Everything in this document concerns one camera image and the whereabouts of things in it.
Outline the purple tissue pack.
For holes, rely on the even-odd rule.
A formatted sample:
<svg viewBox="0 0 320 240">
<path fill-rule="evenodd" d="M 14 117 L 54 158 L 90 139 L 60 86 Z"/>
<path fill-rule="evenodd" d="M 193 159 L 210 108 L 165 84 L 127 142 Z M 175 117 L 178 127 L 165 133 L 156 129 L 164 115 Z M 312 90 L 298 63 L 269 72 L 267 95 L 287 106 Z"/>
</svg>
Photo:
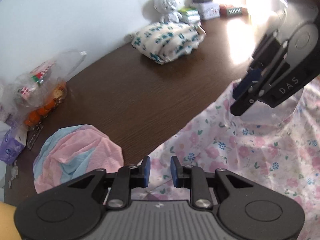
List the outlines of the purple tissue pack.
<svg viewBox="0 0 320 240">
<path fill-rule="evenodd" d="M 1 141 L 1 161 L 10 165 L 27 144 L 28 128 L 25 124 L 15 125 L 7 131 Z"/>
</svg>

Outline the white blue patterned folded cloth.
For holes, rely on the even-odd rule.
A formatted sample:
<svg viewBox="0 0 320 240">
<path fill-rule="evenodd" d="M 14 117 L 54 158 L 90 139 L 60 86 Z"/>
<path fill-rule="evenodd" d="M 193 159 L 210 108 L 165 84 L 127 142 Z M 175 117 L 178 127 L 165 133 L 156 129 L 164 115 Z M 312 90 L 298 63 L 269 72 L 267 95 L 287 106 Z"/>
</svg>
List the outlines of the white blue patterned folded cloth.
<svg viewBox="0 0 320 240">
<path fill-rule="evenodd" d="M 191 54 L 205 36 L 197 24 L 156 22 L 136 32 L 131 45 L 157 64 L 166 64 Z"/>
</svg>

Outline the pink floral dress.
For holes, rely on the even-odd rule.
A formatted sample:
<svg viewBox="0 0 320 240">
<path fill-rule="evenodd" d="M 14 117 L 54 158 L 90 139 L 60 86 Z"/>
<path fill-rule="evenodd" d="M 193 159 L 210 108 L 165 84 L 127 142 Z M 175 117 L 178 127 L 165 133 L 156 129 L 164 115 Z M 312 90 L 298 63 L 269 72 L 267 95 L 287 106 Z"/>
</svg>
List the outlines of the pink floral dress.
<svg viewBox="0 0 320 240">
<path fill-rule="evenodd" d="M 150 154 L 151 173 L 138 200 L 178 200 L 170 159 L 206 172 L 225 168 L 298 202 L 305 212 L 300 239 L 319 239 L 319 79 L 275 108 L 256 102 L 233 116 L 233 81 L 218 99 Z"/>
</svg>

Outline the white printed small box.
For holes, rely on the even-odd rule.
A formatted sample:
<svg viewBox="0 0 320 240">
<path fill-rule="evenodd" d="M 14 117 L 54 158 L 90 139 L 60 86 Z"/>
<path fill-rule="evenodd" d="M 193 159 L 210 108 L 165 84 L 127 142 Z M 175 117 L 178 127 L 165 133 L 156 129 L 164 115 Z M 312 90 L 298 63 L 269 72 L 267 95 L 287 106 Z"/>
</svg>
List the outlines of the white printed small box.
<svg viewBox="0 0 320 240">
<path fill-rule="evenodd" d="M 198 12 L 203 21 L 220 17 L 220 6 L 213 2 L 200 3 Z"/>
</svg>

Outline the green white small box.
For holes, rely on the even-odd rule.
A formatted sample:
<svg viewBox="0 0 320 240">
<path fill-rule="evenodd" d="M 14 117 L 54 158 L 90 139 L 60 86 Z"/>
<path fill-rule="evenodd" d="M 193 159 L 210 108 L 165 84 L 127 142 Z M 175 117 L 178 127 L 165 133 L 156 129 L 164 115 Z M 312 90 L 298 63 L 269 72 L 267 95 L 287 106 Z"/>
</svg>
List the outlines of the green white small box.
<svg viewBox="0 0 320 240">
<path fill-rule="evenodd" d="M 181 15 L 181 22 L 186 24 L 200 23 L 201 19 L 197 9 L 192 7 L 182 7 L 178 12 Z"/>
</svg>

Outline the yellow thermos jug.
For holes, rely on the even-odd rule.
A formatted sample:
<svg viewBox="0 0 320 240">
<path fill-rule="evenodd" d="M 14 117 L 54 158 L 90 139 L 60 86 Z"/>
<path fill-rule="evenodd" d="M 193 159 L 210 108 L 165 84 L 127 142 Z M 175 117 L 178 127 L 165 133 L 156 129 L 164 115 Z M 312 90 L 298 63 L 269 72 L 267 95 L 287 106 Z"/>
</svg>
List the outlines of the yellow thermos jug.
<svg viewBox="0 0 320 240">
<path fill-rule="evenodd" d="M 21 240 L 14 223 L 16 207 L 0 202 L 0 240 Z"/>
</svg>

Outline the white robot figurine speaker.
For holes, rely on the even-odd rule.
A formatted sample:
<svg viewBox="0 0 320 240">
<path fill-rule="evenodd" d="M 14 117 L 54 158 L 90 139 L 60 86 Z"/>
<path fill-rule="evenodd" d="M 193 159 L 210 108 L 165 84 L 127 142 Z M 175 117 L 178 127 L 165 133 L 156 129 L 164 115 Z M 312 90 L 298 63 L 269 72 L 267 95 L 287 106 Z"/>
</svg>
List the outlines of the white robot figurine speaker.
<svg viewBox="0 0 320 240">
<path fill-rule="evenodd" d="M 182 15 L 178 12 L 176 0 L 154 0 L 153 6 L 161 14 L 161 23 L 180 23 Z"/>
</svg>

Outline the red brown small box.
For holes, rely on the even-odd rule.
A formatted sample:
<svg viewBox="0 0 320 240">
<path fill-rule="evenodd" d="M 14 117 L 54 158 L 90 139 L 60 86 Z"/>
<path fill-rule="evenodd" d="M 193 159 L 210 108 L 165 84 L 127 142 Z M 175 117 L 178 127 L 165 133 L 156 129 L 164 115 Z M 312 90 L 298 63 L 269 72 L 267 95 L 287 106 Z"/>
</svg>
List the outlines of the red brown small box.
<svg viewBox="0 0 320 240">
<path fill-rule="evenodd" d="M 247 8 L 237 7 L 234 5 L 220 5 L 220 16 L 224 18 L 236 17 L 236 16 L 246 16 L 248 15 Z"/>
</svg>

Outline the plastic bag with oranges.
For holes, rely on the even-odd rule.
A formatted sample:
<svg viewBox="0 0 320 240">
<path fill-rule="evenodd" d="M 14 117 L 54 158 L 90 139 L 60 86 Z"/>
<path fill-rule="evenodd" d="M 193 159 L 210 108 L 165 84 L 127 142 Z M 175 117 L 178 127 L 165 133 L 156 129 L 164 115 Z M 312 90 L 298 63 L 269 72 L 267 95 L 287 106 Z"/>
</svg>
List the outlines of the plastic bag with oranges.
<svg viewBox="0 0 320 240">
<path fill-rule="evenodd" d="M 18 76 L 9 87 L 14 115 L 29 128 L 38 125 L 66 97 L 66 79 L 86 56 L 85 51 L 65 51 Z"/>
</svg>

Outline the pink and blue garment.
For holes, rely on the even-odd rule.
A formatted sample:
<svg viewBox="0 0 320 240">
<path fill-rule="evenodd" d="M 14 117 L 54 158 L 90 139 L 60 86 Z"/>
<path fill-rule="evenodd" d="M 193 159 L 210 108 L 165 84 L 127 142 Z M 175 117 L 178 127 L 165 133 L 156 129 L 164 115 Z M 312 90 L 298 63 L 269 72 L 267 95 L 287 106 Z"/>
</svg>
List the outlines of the pink and blue garment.
<svg viewBox="0 0 320 240">
<path fill-rule="evenodd" d="M 99 168 L 117 172 L 124 165 L 121 147 L 92 125 L 61 128 L 42 146 L 33 163 L 37 193 Z"/>
</svg>

